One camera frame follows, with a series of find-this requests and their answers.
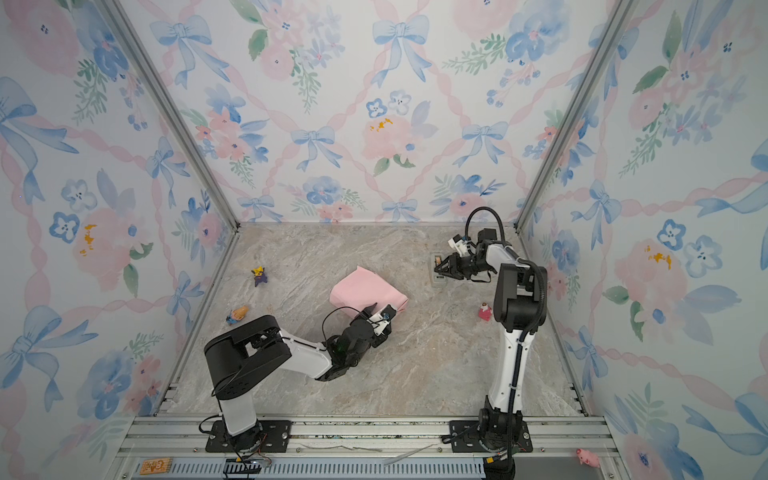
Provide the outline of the purple pink wrapping paper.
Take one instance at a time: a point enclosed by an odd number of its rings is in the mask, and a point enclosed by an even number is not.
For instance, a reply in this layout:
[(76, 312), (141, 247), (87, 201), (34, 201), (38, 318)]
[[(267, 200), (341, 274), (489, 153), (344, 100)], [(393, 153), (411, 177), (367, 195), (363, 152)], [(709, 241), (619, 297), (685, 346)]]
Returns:
[(342, 307), (350, 318), (372, 304), (377, 305), (377, 311), (391, 305), (397, 312), (404, 311), (408, 305), (405, 294), (378, 274), (360, 266), (332, 287), (329, 301), (334, 307)]

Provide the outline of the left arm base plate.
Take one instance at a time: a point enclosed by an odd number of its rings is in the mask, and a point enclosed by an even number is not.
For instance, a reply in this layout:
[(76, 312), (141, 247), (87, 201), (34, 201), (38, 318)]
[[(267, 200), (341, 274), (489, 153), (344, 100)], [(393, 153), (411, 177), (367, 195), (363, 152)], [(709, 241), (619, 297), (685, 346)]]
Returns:
[(217, 419), (207, 432), (207, 453), (285, 453), (293, 423), (289, 420), (261, 420), (244, 433), (232, 435), (224, 421)]

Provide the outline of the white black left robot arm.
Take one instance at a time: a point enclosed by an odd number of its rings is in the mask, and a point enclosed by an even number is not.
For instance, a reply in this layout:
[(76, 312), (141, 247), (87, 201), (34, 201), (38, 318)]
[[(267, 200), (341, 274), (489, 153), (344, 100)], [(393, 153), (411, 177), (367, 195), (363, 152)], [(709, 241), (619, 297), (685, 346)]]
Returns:
[(227, 434), (254, 430), (258, 419), (250, 392), (277, 370), (303, 374), (319, 382), (345, 375), (392, 332), (397, 310), (374, 303), (355, 314), (339, 335), (310, 342), (284, 332), (276, 318), (264, 315), (210, 340), (204, 355)]

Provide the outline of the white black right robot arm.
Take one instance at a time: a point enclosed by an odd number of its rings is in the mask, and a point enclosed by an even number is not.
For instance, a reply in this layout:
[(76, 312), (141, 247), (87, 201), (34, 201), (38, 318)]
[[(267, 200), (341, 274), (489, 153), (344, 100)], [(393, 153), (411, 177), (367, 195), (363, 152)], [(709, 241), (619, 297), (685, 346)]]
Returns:
[(486, 446), (499, 448), (515, 442), (522, 429), (527, 358), (547, 316), (547, 272), (500, 240), (474, 243), (457, 235), (449, 246), (452, 253), (435, 266), (436, 274), (477, 283), (477, 275), (487, 273), (496, 281), (491, 311), (500, 326), (501, 348), (477, 431)]

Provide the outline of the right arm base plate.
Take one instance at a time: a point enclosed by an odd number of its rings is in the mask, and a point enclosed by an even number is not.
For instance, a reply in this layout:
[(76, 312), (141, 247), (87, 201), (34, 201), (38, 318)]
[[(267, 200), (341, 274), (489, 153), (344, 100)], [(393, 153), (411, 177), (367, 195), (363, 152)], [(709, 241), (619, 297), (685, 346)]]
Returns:
[(453, 453), (483, 453), (497, 455), (508, 447), (512, 453), (531, 453), (533, 444), (527, 423), (512, 419), (512, 427), (481, 426), (478, 420), (452, 420), (449, 433), (441, 437), (443, 444), (451, 447)]

